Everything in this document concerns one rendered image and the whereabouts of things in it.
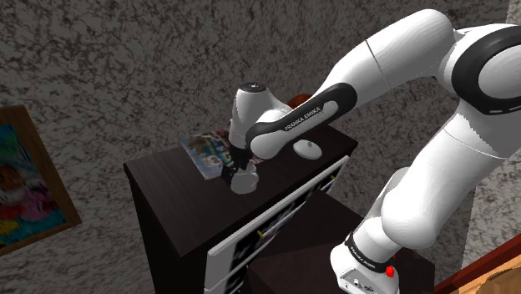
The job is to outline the dark chest of drawers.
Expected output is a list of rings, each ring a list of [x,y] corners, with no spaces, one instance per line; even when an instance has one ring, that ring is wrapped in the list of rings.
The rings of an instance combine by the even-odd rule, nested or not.
[[[299,188],[331,173],[358,143],[333,129],[304,134],[322,151],[305,160],[287,145],[257,165],[255,191],[237,195],[220,178],[206,180],[178,147],[124,163],[155,294],[203,294],[207,252]]]

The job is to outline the brown wooden furniture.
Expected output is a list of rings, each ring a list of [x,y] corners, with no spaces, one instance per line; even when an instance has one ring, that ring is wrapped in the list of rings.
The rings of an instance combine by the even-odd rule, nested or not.
[[[516,266],[521,266],[521,234],[438,283],[434,294],[475,293],[492,274]]]

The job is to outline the colourful magazine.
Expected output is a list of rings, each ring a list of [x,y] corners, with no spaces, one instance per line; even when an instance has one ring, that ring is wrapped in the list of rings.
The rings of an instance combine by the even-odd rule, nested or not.
[[[236,173],[231,169],[229,131],[218,129],[202,134],[183,136],[181,146],[191,158],[198,171],[205,180],[212,180],[217,176],[231,182]],[[262,160],[251,154],[249,163],[259,164]]]

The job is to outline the white round lid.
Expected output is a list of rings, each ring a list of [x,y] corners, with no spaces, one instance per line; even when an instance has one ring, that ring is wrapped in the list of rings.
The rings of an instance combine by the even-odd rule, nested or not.
[[[307,139],[300,139],[293,144],[293,150],[307,160],[318,160],[322,156],[321,148]]]

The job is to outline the white cup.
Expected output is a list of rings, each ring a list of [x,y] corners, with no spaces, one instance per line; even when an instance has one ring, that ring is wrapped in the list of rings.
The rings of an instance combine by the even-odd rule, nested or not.
[[[254,164],[249,163],[245,169],[238,169],[230,183],[231,190],[238,195],[245,195],[255,191],[259,176]]]

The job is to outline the red-brown round thing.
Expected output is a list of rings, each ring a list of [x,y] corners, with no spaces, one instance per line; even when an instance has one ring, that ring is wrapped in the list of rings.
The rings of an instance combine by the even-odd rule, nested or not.
[[[297,108],[301,104],[305,103],[311,97],[310,94],[298,94],[290,99],[286,104],[292,109]]]

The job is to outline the colourful wood-framed wall picture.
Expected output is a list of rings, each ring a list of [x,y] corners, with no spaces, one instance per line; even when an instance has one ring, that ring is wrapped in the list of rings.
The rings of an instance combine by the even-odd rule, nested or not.
[[[0,107],[0,256],[81,223],[25,106]]]

